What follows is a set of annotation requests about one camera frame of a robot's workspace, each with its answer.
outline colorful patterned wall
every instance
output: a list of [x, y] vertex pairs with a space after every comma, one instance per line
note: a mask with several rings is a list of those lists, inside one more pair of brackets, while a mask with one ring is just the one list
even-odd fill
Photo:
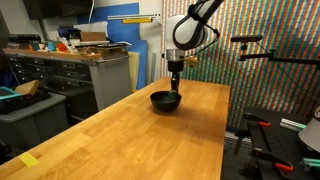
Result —
[[[186, 14], [195, 0], [163, 0], [163, 33], [165, 21]], [[237, 128], [246, 106], [307, 115], [320, 101], [320, 70], [314, 65], [279, 63], [303, 90], [274, 62], [254, 59], [240, 62], [239, 43], [230, 43], [235, 35], [261, 34], [267, 49], [276, 49], [277, 57], [319, 59], [320, 56], [319, 0], [225, 0], [208, 24], [221, 33], [219, 41], [198, 54], [198, 67], [185, 65], [182, 78], [227, 84], [232, 87], [228, 126]], [[212, 40], [210, 33], [208, 43]], [[162, 52], [165, 46], [162, 40]], [[198, 49], [186, 52], [192, 54]], [[248, 54], [264, 53], [256, 44], [248, 44]], [[169, 76], [166, 60], [162, 59], [161, 76]]]

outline wooden table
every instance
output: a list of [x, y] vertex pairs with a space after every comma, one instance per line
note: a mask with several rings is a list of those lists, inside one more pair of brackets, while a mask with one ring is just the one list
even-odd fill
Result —
[[149, 96], [163, 78], [31, 149], [0, 179], [220, 179], [230, 87], [181, 80], [181, 104], [154, 110]]

